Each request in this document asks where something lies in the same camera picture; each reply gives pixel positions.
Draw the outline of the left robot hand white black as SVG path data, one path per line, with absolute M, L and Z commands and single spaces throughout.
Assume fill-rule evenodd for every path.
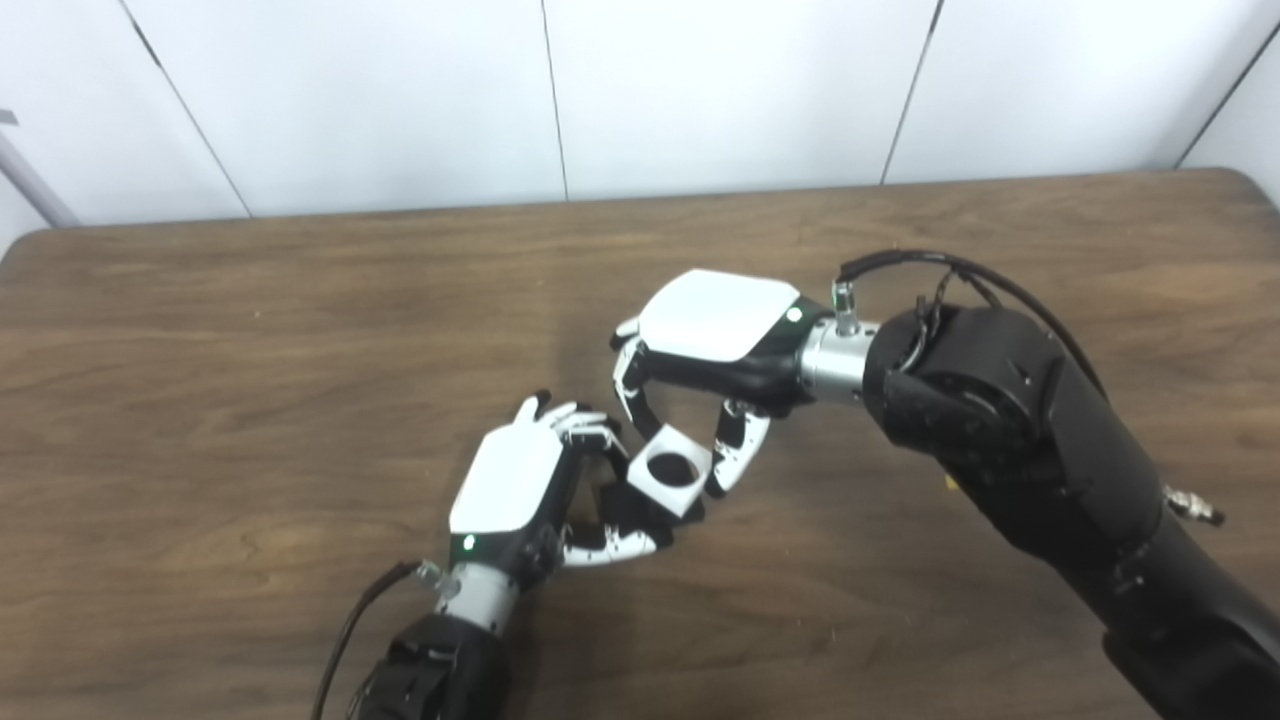
M 489 568 L 529 592 L 559 568 L 628 561 L 675 543 L 671 527 L 644 520 L 654 506 L 625 480 L 631 456 L 621 424 L 588 404 L 550 401 L 548 389 L 535 391 L 481 438 L 448 516 L 451 568 Z M 600 520 L 576 524 L 570 506 L 590 457 L 603 457 L 614 480 L 598 492 Z

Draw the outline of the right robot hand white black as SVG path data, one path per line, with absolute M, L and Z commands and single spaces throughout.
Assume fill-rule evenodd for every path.
M 745 475 L 771 423 L 814 404 L 801 382 L 803 348 L 832 315 L 783 281 L 691 269 L 614 329 L 614 396 L 644 439 L 662 425 L 646 398 L 650 383 L 719 397 L 704 491 L 722 498 Z

